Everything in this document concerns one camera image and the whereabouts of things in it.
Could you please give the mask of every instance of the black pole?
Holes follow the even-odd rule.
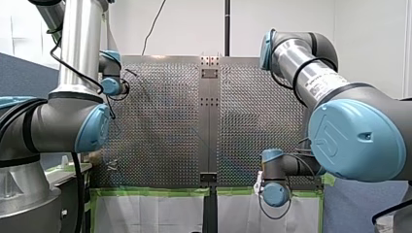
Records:
[[[230,56],[230,0],[224,4],[224,56]]]

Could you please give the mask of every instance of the blue joint cap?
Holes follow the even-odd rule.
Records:
[[[261,70],[270,70],[270,64],[269,64],[269,58],[271,55],[271,49],[270,49],[270,32],[267,32],[264,35],[263,41],[261,43],[261,48],[260,48],[260,59],[259,59],[259,68]]]
[[[120,94],[121,86],[120,86],[120,82],[118,81],[118,79],[105,78],[103,79],[101,84],[103,86],[103,93],[110,95],[110,96]]]
[[[394,123],[356,100],[332,100],[317,108],[310,118],[309,138],[319,163],[347,180],[391,180],[406,160],[405,143]]]
[[[97,105],[86,117],[76,138],[76,152],[101,149],[109,134],[110,111],[107,105]]]
[[[12,107],[16,104],[20,104],[29,99],[33,99],[32,96],[3,96],[0,97],[0,110]]]
[[[261,153],[261,162],[262,163],[266,163],[269,162],[270,160],[273,160],[277,157],[280,157],[284,155],[283,151],[280,149],[268,149],[268,150],[264,150]]]
[[[115,59],[115,60],[117,60],[118,62],[120,62],[120,54],[117,52],[117,51],[114,51],[114,50],[104,50],[104,52],[102,52],[102,55],[103,56],[105,56],[105,57],[107,57],[107,58],[109,58],[109,59]]]
[[[271,207],[281,207],[289,199],[289,190],[278,183],[269,183],[263,189],[263,200]]]

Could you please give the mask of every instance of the green tape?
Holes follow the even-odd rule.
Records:
[[[329,186],[334,186],[335,180],[336,178],[330,173],[326,173],[322,176],[322,183]]]
[[[319,222],[318,222],[318,229],[319,229],[319,233],[323,233],[324,232],[324,195],[322,194],[322,196],[319,197]]]
[[[90,202],[85,203],[85,212],[90,210]]]
[[[90,190],[90,209],[91,209],[91,226],[90,232],[94,233],[94,225],[96,221],[96,204],[97,204],[97,195],[92,194],[92,189]]]
[[[293,191],[292,196],[295,197],[309,197],[309,198],[319,198],[324,196],[324,192],[321,190],[315,191]]]
[[[90,190],[95,196],[154,196],[154,197],[197,197],[208,196],[208,188],[152,188],[152,187],[130,187],[120,188],[94,188]]]
[[[218,187],[218,196],[249,196],[254,194],[252,187]]]

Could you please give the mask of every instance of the metal pegboard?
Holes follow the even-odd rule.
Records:
[[[127,56],[122,62],[131,92],[112,101],[117,119],[92,184],[199,186],[199,57]]]
[[[258,58],[223,57],[221,77],[218,183],[250,186],[263,150],[297,147],[303,108],[292,91],[258,68]]]
[[[217,172],[220,186],[249,186],[263,150],[294,151],[303,108],[292,92],[260,71],[257,58],[201,58],[122,58],[131,93],[112,102],[118,118],[92,185],[198,187],[201,172]],[[300,177],[291,183],[316,187]]]

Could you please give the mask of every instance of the white wall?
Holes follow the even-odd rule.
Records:
[[[278,31],[319,32],[333,41],[333,0],[232,0],[232,56],[259,56],[263,36]]]
[[[36,7],[27,0],[0,0],[0,6],[0,52],[57,68],[49,55],[54,42]]]
[[[121,0],[111,7],[112,33],[122,54],[140,54],[162,0]],[[316,31],[333,39],[333,0],[232,0],[231,55],[258,56],[264,33]],[[146,54],[224,53],[224,0],[169,0]]]
[[[340,74],[391,95],[407,95],[408,0],[335,0]]]

